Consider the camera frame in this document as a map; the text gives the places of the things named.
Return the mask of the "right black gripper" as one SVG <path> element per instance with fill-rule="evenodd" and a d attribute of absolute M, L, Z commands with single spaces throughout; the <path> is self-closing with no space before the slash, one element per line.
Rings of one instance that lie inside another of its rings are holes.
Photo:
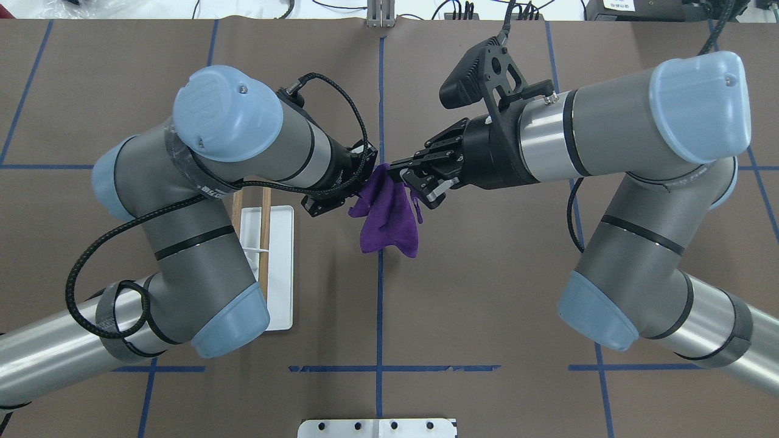
<path fill-rule="evenodd" d="M 539 183 L 522 158 L 517 129 L 506 131 L 489 116 L 453 123 L 413 156 L 393 161 L 388 172 L 403 172 L 403 182 L 429 210 L 442 204 L 449 189 L 496 190 Z"/>

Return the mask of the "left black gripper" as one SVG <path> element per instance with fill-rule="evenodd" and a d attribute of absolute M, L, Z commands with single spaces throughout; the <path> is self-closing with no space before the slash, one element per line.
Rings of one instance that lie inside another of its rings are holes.
<path fill-rule="evenodd" d="M 330 149 L 331 160 L 323 177 L 308 188 L 317 194 L 308 194 L 301 200 L 301 205 L 311 217 L 335 210 L 346 199 L 358 194 L 372 175 L 378 155 L 372 144 L 365 147 L 362 141 L 356 142 L 352 149 L 332 141 Z M 328 194 L 323 196 L 320 194 L 322 191 L 328 191 Z"/>

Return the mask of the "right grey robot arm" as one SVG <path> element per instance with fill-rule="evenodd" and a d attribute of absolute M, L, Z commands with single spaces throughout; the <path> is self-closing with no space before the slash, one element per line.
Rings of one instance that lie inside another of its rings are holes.
<path fill-rule="evenodd" d="M 439 91 L 445 108 L 484 102 L 390 164 L 431 209 L 449 189 L 623 174 L 557 313 L 626 351 L 644 338 L 704 369 L 777 394 L 777 318 L 679 268 L 704 216 L 728 199 L 751 137 L 746 73 L 732 52 L 556 94 L 528 84 L 504 48 L 464 56 Z"/>

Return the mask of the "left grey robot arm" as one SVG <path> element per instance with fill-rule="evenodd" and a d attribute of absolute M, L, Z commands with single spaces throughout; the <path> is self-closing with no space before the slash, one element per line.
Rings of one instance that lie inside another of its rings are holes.
<path fill-rule="evenodd" d="M 344 148 L 303 110 L 299 92 L 315 78 L 358 114 L 321 73 L 273 91 L 236 68 L 208 66 L 179 89 L 172 116 L 95 163 L 95 197 L 122 224 L 75 261 L 66 311 L 2 335 L 2 413 L 180 344 L 202 358 L 222 356 L 269 327 L 261 285 L 223 200 L 245 187 L 297 192 L 317 216 L 354 196 L 376 161 L 361 116 L 360 140 Z M 89 258 L 137 226 L 159 271 L 78 301 L 76 280 Z"/>

